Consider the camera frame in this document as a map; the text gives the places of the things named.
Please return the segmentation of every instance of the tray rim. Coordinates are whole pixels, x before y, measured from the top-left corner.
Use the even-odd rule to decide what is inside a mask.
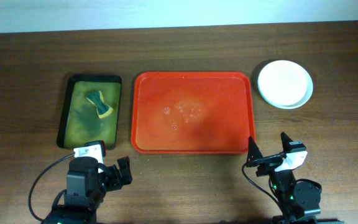
[[[121,104],[121,93],[122,93],[122,79],[118,75],[111,74],[87,74],[87,73],[79,73],[74,74],[67,81],[65,100],[63,102],[62,115],[60,117],[59,130],[56,139],[56,145],[61,149],[71,149],[70,147],[65,147],[65,134],[67,127],[68,114],[70,112],[71,98],[73,96],[74,86],[77,82],[110,82],[110,83],[119,83],[121,85],[118,97],[118,107],[117,107],[117,122],[116,122],[116,135],[114,137],[114,144],[111,147],[107,147],[106,149],[114,149],[117,144],[117,128],[119,121],[119,106]]]
[[[249,119],[249,132],[250,136],[252,136],[256,142],[255,138],[255,121],[254,121],[254,112],[253,112],[253,104],[252,104],[252,95],[251,95],[251,85],[249,78],[244,75],[242,72],[235,71],[221,71],[221,72],[206,72],[206,71],[192,71],[192,72],[164,72],[164,71],[148,71],[141,73],[135,80],[135,90],[134,90],[134,102],[133,102],[133,110],[132,110],[132,128],[131,128],[131,143],[134,149],[138,152],[144,154],[244,154],[247,153],[248,150],[240,150],[240,151],[223,151],[223,150],[145,150],[141,149],[136,144],[136,128],[137,128],[137,104],[138,104],[138,95],[139,95],[139,87],[140,83],[143,79],[148,77],[159,78],[163,77],[163,74],[170,74],[173,78],[190,76],[199,78],[197,75],[220,75],[219,78],[228,77],[228,78],[240,78],[244,85],[246,86],[246,97],[248,103],[248,119]]]

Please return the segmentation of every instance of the sponge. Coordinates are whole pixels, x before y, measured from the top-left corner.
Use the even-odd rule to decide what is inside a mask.
[[[114,111],[111,106],[104,103],[101,91],[94,91],[90,93],[86,99],[96,106],[96,112],[98,113],[99,119],[109,116]]]

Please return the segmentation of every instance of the wooden table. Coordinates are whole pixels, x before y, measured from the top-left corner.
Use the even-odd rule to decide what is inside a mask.
[[[0,34],[0,223],[37,223],[27,208],[34,179],[71,153],[56,146],[67,79],[74,73],[122,77],[117,147],[134,181],[110,192],[104,223],[216,223],[271,218],[279,209],[241,174],[246,155],[146,155],[130,143],[134,78],[143,71],[234,70],[255,77],[266,60],[292,60],[314,81],[295,110],[267,104],[252,90],[258,145],[282,150],[280,132],[308,147],[297,178],[323,185],[320,218],[358,223],[358,22],[264,24],[175,29]],[[45,217],[65,188],[68,162],[37,185],[33,206]],[[251,178],[267,189],[267,178]]]

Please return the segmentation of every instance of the white plastic part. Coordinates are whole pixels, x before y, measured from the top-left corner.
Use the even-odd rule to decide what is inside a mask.
[[[307,154],[307,151],[287,153],[287,157],[284,159],[283,163],[274,169],[274,171],[279,172],[282,170],[296,169],[303,164]]]
[[[267,64],[259,73],[258,89],[263,99],[281,109],[304,105],[313,93],[313,81],[300,65],[287,60]]]
[[[102,148],[99,144],[75,148],[74,153],[75,158],[89,156],[97,159],[99,163],[103,163]]]

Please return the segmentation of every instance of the white bowl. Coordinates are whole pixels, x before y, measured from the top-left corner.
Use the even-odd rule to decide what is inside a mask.
[[[300,65],[287,60],[267,64],[259,73],[258,89],[263,99],[281,109],[304,105],[313,92],[313,81]]]

